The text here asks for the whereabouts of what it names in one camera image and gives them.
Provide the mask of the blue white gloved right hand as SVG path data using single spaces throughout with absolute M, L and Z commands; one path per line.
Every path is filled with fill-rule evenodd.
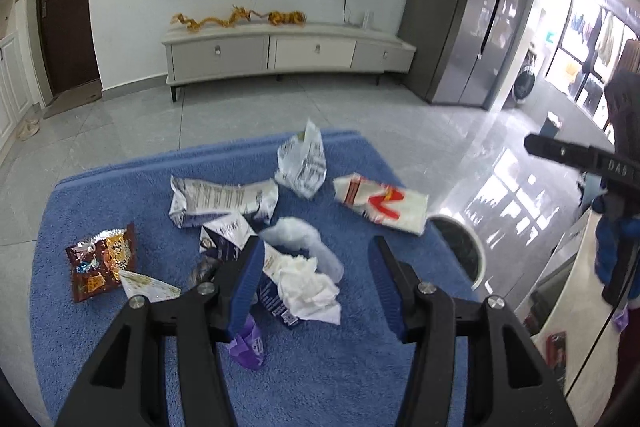
M 591 204 L 593 212 L 600 215 L 600 220 L 596 228 L 596 261 L 594 262 L 594 272 L 601 283 L 608 285 L 617 262 L 617 247 L 620 243 L 620 236 L 623 233 L 622 218 L 612 219 L 606 212 L 605 197 L 600 195 L 593 199 Z

